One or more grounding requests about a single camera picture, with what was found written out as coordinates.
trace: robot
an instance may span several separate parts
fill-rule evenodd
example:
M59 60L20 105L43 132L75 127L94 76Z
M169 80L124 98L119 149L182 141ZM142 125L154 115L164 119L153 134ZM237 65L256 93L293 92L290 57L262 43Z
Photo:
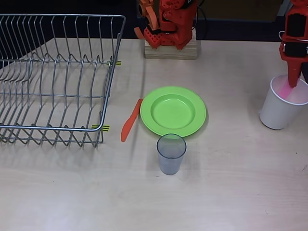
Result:
M139 0L139 12L147 19L142 33L135 28L139 39L146 39L152 48L176 46L182 50L192 39L193 19L197 12L197 0L160 0L159 16L153 10L154 0Z
M307 78L308 0L291 2L293 6L286 15L285 33L279 51L282 60L288 63L288 81L290 87L294 88L301 71Z
M291 0L286 15L285 33L279 47L282 60L288 63L288 82L297 85L301 71L308 80L308 0ZM146 39L152 48L176 46L182 50L192 39L197 0L159 0L159 16L153 10L154 0L139 0L139 12L147 19L143 32L135 28L139 39Z

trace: wooden block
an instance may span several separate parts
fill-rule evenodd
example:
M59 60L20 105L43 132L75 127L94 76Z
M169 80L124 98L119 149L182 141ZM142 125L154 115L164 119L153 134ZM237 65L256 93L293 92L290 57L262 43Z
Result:
M196 39L196 30L193 30L192 35L192 40L182 50L178 50L175 46L160 46L157 49L153 49L145 40L144 56L146 59L195 60L198 58L201 44Z

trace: wire dish rack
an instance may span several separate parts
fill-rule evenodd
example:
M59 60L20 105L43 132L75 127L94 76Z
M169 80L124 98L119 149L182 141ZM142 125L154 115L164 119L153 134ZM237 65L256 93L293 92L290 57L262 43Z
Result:
M0 14L0 142L103 142L126 18Z

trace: black cable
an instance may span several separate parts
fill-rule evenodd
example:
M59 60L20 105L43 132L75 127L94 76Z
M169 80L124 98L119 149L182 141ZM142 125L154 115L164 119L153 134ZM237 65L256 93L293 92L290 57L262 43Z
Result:
M308 83L308 63L302 63L301 70L305 81Z
M202 8L201 8L200 6L198 6L198 10L201 11L201 13L202 13L202 15L203 15L203 17L204 17L204 21L205 21L205 32L204 32L203 39L202 39L202 40L205 40L206 35L207 35L207 31L208 31L207 18L206 18L206 15L205 15L204 10L202 10Z
M202 0L202 2L199 4L199 6L202 6L204 4L205 0Z
M193 28L192 28L192 30L194 30L195 28L196 28L196 26L197 26L197 24L198 24L198 21L199 21L199 12L198 12L198 10L197 10L197 16L196 16L196 23L194 24L194 26L193 26Z

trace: dark background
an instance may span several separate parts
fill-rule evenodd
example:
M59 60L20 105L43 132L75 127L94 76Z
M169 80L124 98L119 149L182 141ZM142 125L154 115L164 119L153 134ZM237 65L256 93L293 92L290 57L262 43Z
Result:
M262 2L269 2L269 0L254 0L255 5L249 9L257 9L257 6ZM215 12L206 9L213 5L213 1L206 0L202 7L210 16L215 16ZM219 19L204 20L200 18L196 27L197 38L207 40L246 40L246 41L279 41L278 32L284 30L284 17L273 18L273 13L270 21L250 20L250 11L239 3L240 9L235 5L234 9L229 12L234 12L239 15L239 18L248 20L234 20L229 13L220 14ZM263 6L264 9L269 9L269 6ZM20 1L11 0L1 3L0 13L84 13L84 14L121 14L126 16L127 22L123 38L136 38L133 28L142 24L143 19L138 18L136 0L87 0L84 2L77 2L73 0L53 0L43 2L41 0Z

